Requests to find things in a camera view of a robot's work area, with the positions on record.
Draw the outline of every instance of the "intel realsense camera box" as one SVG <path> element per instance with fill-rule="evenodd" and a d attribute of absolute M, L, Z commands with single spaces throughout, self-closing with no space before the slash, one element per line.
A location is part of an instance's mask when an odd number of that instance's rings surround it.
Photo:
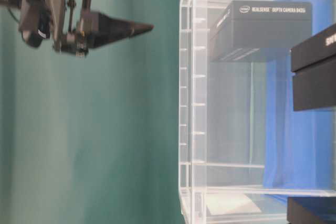
<path fill-rule="evenodd" d="M 287 56 L 311 36 L 311 20 L 309 2 L 232 1 L 210 30 L 211 60 L 265 62 Z"/>

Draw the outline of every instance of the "black cardboard box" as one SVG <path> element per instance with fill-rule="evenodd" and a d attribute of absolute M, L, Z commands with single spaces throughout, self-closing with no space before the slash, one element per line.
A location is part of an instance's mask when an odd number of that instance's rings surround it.
<path fill-rule="evenodd" d="M 211 60 L 269 61 L 286 56 L 311 36 L 311 15 L 309 2 L 232 1 L 210 30 Z"/>
<path fill-rule="evenodd" d="M 336 106 L 336 25 L 291 50 L 294 110 Z"/>
<path fill-rule="evenodd" d="M 291 224 L 336 224 L 336 198 L 289 197 L 287 220 Z"/>

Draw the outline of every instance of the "cable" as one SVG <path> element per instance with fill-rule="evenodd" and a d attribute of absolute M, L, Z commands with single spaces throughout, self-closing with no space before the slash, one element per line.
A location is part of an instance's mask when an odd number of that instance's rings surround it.
<path fill-rule="evenodd" d="M 15 17 L 13 11 L 10 8 L 8 8 L 8 12 L 11 15 L 11 17 L 13 18 L 13 20 L 15 20 L 15 22 L 19 24 L 20 21 L 18 20 L 17 17 Z"/>

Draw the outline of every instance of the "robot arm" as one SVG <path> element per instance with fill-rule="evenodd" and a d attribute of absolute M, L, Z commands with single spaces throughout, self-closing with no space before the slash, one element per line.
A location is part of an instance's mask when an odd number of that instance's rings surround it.
<path fill-rule="evenodd" d="M 21 11 L 19 31 L 23 40 L 39 47 L 44 39 L 54 40 L 54 49 L 76 56 L 85 56 L 90 48 L 151 31 L 152 25 L 112 19 L 90 10 L 91 0 L 82 0 L 80 20 L 72 27 L 75 0 L 0 0 L 0 5 Z M 70 9 L 68 32 L 64 34 L 66 5 Z"/>

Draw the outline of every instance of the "blue cloth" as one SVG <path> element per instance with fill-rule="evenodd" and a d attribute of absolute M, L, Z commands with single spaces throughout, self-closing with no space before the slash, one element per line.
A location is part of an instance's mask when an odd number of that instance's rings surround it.
<path fill-rule="evenodd" d="M 310 2 L 312 33 L 333 23 L 332 0 Z M 293 111 L 290 56 L 267 63 L 266 161 L 264 187 L 330 189 L 332 187 L 333 113 Z M 284 196 L 275 196 L 287 200 Z"/>

